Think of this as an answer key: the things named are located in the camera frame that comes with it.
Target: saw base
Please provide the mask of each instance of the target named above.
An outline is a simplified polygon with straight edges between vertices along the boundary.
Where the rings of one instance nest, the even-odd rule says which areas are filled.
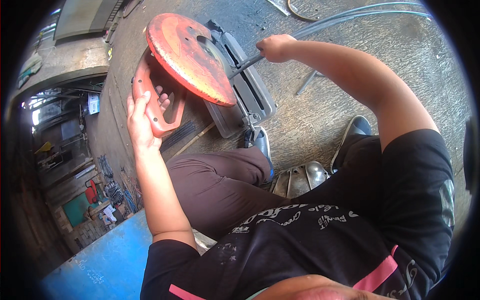
[[[232,67],[248,57],[236,39],[230,33],[224,32],[215,21],[210,20],[205,26],[210,29],[214,45]],[[275,102],[253,66],[232,80],[237,102],[241,101],[246,108],[246,114],[238,104],[222,107],[205,101],[218,131],[224,138],[247,129],[249,121],[253,126],[258,126],[276,113]]]

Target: person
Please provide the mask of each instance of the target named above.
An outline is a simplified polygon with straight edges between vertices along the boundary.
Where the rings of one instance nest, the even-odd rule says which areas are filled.
[[[266,131],[246,148],[164,162],[144,111],[128,98],[128,130],[153,236],[141,299],[422,299],[440,280],[453,217],[453,174],[439,131],[410,88],[373,56],[270,36],[270,62],[315,68],[373,111],[352,119],[332,176],[285,199]],[[160,108],[168,106],[161,95]],[[202,256],[192,228],[217,244]]]

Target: shoe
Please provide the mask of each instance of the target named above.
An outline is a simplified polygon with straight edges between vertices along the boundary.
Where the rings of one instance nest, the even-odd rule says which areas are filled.
[[[270,176],[267,178],[266,182],[272,181],[274,176],[272,159],[270,157],[270,142],[268,141],[267,131],[262,126],[260,127],[260,132],[258,133],[257,139],[252,142],[252,131],[247,129],[245,135],[243,136],[243,141],[245,142],[245,148],[250,148],[256,146],[260,149],[260,151],[265,155],[268,160],[268,164],[270,165]]]
[[[372,134],[372,127],[370,126],[370,123],[364,116],[355,116],[352,118],[352,120],[348,124],[347,129],[343,134],[342,142],[340,143],[340,146],[338,146],[338,149],[336,150],[335,155],[332,158],[332,162],[330,163],[330,172],[332,174],[337,172],[338,168],[340,167],[335,164],[335,160],[338,155],[338,152],[340,151],[340,148],[342,147],[343,142],[345,141],[347,136],[352,134],[364,134],[364,135]]]

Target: orange handle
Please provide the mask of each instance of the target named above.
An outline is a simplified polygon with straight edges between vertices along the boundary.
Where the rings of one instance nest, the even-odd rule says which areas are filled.
[[[166,136],[171,133],[172,130],[180,126],[181,117],[183,114],[183,109],[185,107],[185,98],[187,96],[187,89],[182,87],[180,93],[175,94],[175,101],[172,108],[172,122],[167,123],[163,117],[163,113],[160,111],[160,106],[158,105],[158,94],[153,86],[152,80],[150,79],[150,65],[152,67],[154,64],[150,63],[151,56],[150,48],[147,48],[143,53],[142,57],[135,71],[135,77],[132,82],[132,92],[133,99],[138,99],[146,91],[150,91],[152,97],[150,102],[148,102],[145,109],[145,115],[147,115],[150,120],[150,125],[152,126],[153,135],[157,138]],[[162,68],[157,62],[155,67]]]

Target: hand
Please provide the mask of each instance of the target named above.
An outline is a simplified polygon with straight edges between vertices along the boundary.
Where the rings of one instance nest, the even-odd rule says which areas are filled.
[[[289,35],[277,35],[264,38],[257,43],[260,55],[265,56],[269,62],[285,62],[290,60],[288,49],[296,39]]]
[[[156,90],[161,94],[163,88],[157,86]],[[150,120],[145,115],[145,109],[151,96],[151,93],[146,91],[143,96],[134,101],[130,91],[127,97],[127,128],[136,155],[150,149],[158,151],[162,145],[162,139],[153,136]],[[160,111],[164,113],[170,105],[167,94],[160,95],[158,105],[160,105]]]

